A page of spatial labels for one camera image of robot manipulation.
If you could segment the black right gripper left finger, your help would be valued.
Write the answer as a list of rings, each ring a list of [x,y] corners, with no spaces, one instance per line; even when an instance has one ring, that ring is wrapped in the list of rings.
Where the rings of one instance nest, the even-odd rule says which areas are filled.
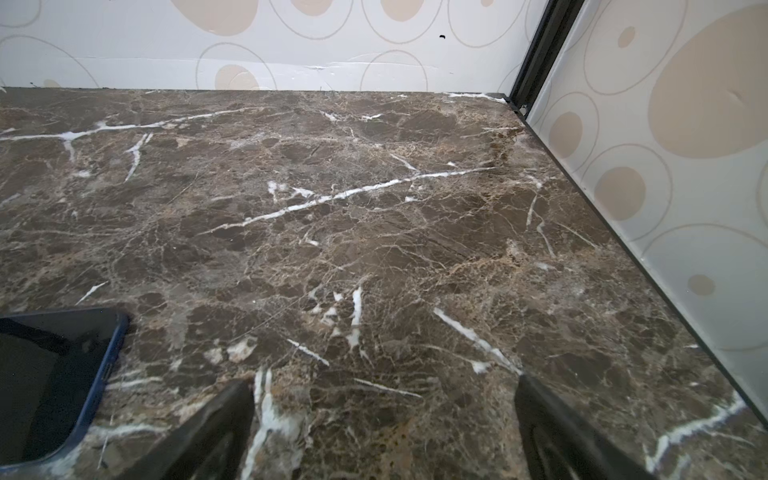
[[[119,477],[233,479],[248,444],[253,416],[249,383],[231,381]]]

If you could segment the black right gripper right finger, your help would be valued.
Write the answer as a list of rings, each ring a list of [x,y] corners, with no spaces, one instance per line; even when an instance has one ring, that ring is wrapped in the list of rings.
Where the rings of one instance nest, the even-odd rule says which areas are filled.
[[[532,479],[652,479],[536,378],[519,378],[514,397]]]

